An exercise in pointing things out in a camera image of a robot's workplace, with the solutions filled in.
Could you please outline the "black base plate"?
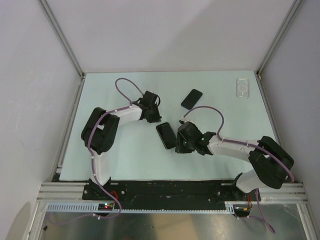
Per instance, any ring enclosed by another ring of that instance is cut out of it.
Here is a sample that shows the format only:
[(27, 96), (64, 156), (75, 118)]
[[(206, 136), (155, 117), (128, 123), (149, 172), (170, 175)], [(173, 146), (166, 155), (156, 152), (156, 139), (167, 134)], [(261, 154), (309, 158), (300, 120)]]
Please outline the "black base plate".
[(116, 197), (125, 210), (225, 210), (225, 202), (256, 201), (255, 191), (242, 193), (232, 180), (109, 180), (102, 188), (89, 180), (82, 199), (111, 201)]

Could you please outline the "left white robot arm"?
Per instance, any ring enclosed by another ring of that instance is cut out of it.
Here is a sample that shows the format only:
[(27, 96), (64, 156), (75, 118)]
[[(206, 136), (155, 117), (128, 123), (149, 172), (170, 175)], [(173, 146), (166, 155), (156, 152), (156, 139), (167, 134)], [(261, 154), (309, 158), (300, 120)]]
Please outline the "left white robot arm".
[(106, 184), (111, 179), (109, 161), (104, 160), (103, 156), (112, 148), (118, 128), (141, 120), (148, 123), (161, 122), (159, 105), (159, 100), (150, 102), (140, 98), (128, 106), (110, 111), (101, 107), (92, 111), (80, 137), (91, 154), (90, 179), (96, 184), (93, 193), (99, 199), (107, 199), (111, 194), (111, 187)]

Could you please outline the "aluminium corner post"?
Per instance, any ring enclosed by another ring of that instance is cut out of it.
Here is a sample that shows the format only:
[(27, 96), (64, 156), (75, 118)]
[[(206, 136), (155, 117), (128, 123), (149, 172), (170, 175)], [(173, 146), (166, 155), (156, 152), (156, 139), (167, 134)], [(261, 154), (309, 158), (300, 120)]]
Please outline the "aluminium corner post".
[(257, 68), (256, 75), (261, 76), (265, 68), (267, 67), (268, 63), (272, 59), (274, 53), (276, 52), (277, 48), (279, 47), (280, 43), (282, 42), (283, 38), (285, 37), (286, 33), (288, 32), (290, 26), (292, 25), (293, 21), (297, 17), (300, 9), (302, 8), (305, 0), (294, 0), (292, 5), (290, 6), (288, 12), (286, 13), (279, 29), (277, 30), (275, 37), (273, 38), (271, 45), (269, 46), (266, 54), (264, 55), (261, 64)]
[(48, 20), (48, 23), (52, 27), (58, 41), (60, 42), (63, 50), (65, 51), (67, 57), (69, 58), (72, 66), (74, 67), (77, 75), (82, 80), (84, 78), (84, 72), (79, 64), (79, 61), (76, 58), (76, 55), (74, 51), (71, 48), (71, 45), (69, 44), (52, 8), (50, 7), (47, 0), (37, 0), (40, 8), (42, 9), (46, 19)]

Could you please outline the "aluminium frame rail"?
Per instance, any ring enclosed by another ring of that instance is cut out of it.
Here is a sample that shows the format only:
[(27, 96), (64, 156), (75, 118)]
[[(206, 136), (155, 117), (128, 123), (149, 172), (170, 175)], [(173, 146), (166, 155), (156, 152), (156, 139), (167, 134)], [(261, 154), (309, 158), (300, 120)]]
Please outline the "aluminium frame rail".
[(261, 187), (263, 204), (308, 204), (309, 199), (302, 183), (284, 183), (280, 189)]

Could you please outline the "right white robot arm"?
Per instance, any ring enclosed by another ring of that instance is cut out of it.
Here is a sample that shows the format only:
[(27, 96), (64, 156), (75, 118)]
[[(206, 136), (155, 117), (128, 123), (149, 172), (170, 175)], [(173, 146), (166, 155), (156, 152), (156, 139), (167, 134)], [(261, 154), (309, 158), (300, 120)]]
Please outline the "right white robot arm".
[(240, 173), (232, 183), (232, 197), (243, 200), (255, 189), (269, 187), (280, 189), (286, 179), (293, 183), (291, 172), (294, 161), (273, 140), (275, 149), (267, 148), (264, 136), (258, 141), (241, 142), (234, 139), (219, 138), (214, 132), (201, 133), (199, 130), (179, 130), (175, 151), (178, 154), (197, 152), (205, 156), (227, 156), (248, 162), (252, 170)]

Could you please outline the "clear phone case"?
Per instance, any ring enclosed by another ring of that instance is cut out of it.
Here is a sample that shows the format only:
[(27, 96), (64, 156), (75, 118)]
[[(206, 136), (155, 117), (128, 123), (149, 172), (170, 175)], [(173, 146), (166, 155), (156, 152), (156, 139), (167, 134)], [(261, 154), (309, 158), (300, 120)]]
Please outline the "clear phone case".
[(250, 81), (248, 78), (236, 79), (235, 95), (242, 99), (248, 99), (250, 97)]

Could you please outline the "dark blue smartphone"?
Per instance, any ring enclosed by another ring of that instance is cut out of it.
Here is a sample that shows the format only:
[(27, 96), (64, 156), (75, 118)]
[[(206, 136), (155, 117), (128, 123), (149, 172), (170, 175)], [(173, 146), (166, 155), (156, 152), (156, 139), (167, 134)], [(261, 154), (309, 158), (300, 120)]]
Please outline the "dark blue smartphone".
[(192, 89), (180, 105), (187, 110), (191, 110), (202, 96), (203, 93), (201, 91)]

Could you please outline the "right aluminium corner post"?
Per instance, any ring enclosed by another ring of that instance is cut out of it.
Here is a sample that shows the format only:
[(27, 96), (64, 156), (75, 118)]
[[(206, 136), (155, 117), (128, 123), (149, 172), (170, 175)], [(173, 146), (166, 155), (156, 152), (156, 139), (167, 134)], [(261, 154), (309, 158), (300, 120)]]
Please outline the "right aluminium corner post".
[(292, 25), (293, 21), (297, 17), (300, 9), (302, 8), (305, 0), (294, 0), (292, 5), (290, 6), (288, 12), (286, 13), (279, 29), (277, 30), (275, 37), (273, 38), (271, 45), (269, 46), (266, 54), (264, 55), (261, 64), (257, 68), (256, 75), (261, 76), (265, 68), (267, 67), (268, 63), (272, 59), (274, 53), (276, 52), (277, 48), (279, 47), (280, 43), (282, 42), (283, 38), (285, 37), (286, 33), (288, 32), (290, 26)]

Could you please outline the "left aluminium corner post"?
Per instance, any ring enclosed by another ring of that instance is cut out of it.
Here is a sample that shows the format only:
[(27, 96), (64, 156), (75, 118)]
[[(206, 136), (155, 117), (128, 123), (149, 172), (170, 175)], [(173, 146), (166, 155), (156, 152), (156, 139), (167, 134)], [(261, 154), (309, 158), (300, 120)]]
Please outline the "left aluminium corner post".
[(46, 19), (48, 20), (48, 23), (52, 27), (58, 41), (60, 42), (63, 50), (65, 51), (67, 57), (69, 58), (72, 66), (74, 67), (77, 75), (82, 80), (84, 78), (84, 72), (79, 64), (79, 61), (76, 58), (76, 55), (74, 51), (71, 48), (71, 45), (69, 44), (52, 8), (50, 7), (47, 0), (37, 0), (40, 8), (42, 9)]

